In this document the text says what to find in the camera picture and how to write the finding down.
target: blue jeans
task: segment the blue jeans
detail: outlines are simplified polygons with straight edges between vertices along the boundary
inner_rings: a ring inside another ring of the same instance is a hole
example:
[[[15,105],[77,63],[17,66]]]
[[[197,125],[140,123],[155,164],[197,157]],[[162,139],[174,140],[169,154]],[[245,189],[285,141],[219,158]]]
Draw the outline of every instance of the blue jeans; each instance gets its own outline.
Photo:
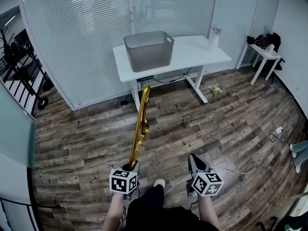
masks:
[[[300,166],[305,160],[308,159],[308,141],[303,141],[297,144],[294,144],[292,147],[293,153],[299,153],[300,155],[296,156],[294,159],[294,165]]]

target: person's left arm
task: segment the person's left arm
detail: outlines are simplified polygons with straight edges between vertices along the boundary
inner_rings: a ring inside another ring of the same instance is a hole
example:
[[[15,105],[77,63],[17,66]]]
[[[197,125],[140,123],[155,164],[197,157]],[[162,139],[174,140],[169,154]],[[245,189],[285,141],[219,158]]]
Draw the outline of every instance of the person's left arm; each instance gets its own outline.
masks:
[[[112,197],[103,230],[117,231],[123,223],[124,194],[115,192]]]

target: white table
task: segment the white table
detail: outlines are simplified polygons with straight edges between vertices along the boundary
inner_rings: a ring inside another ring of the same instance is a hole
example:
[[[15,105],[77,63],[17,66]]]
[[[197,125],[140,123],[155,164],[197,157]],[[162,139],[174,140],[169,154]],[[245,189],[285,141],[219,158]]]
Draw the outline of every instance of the white table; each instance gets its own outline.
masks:
[[[200,66],[195,82],[189,76],[185,78],[192,88],[201,98],[203,103],[207,103],[205,96],[199,90],[205,66],[231,61],[231,58],[219,48],[210,51],[210,42],[203,36],[174,37],[174,46],[170,65],[142,72],[134,72],[131,69],[125,45],[114,47],[115,62],[122,82],[129,82],[131,94],[134,98],[137,110],[139,111],[140,100],[138,96],[137,79],[151,75],[158,75],[174,70],[188,67]]]
[[[243,50],[243,53],[242,53],[242,55],[240,57],[240,60],[239,60],[239,62],[237,64],[237,66],[236,66],[236,69],[240,68],[240,66],[242,64],[242,61],[243,61],[243,58],[244,58],[244,56],[246,54],[246,51],[248,49],[248,46],[250,46],[252,49],[254,49],[258,53],[254,63],[252,64],[252,67],[255,67],[257,62],[258,62],[258,60],[259,60],[259,58],[260,58],[260,56],[263,56],[263,61],[262,61],[261,65],[260,65],[259,69],[257,70],[255,76],[253,77],[252,81],[250,82],[250,85],[253,85],[255,83],[255,81],[257,80],[259,74],[261,73],[261,71],[262,71],[262,69],[263,69],[263,67],[264,67],[264,65],[265,65],[267,60],[276,60],[274,65],[273,65],[273,67],[270,69],[268,75],[265,78],[265,80],[267,81],[269,79],[271,73],[274,71],[277,63],[281,59],[281,56],[278,55],[277,52],[275,52],[275,51],[272,51],[272,53],[269,53],[268,51],[262,51],[261,48],[258,47],[255,44],[247,44],[246,43],[245,47],[244,47],[244,50]]]

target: forearm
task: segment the forearm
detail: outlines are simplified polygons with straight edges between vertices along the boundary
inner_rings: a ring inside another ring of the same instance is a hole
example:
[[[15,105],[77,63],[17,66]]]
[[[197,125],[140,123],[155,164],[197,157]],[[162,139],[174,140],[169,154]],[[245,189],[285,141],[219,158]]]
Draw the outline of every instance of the forearm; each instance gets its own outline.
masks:
[[[201,197],[198,195],[198,204],[199,204],[199,212],[200,219],[202,221],[207,221],[215,226],[218,230],[222,230],[214,211],[211,197]]]
[[[104,222],[104,231],[117,231],[123,220],[124,195],[115,193],[112,197],[109,211]]]

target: gray plastic bin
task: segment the gray plastic bin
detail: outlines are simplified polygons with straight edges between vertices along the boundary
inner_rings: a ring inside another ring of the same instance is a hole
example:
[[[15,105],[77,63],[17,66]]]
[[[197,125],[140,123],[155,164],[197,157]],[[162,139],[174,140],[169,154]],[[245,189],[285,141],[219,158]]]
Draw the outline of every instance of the gray plastic bin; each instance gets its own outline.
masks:
[[[134,72],[170,64],[174,39],[163,31],[128,35],[124,42]]]

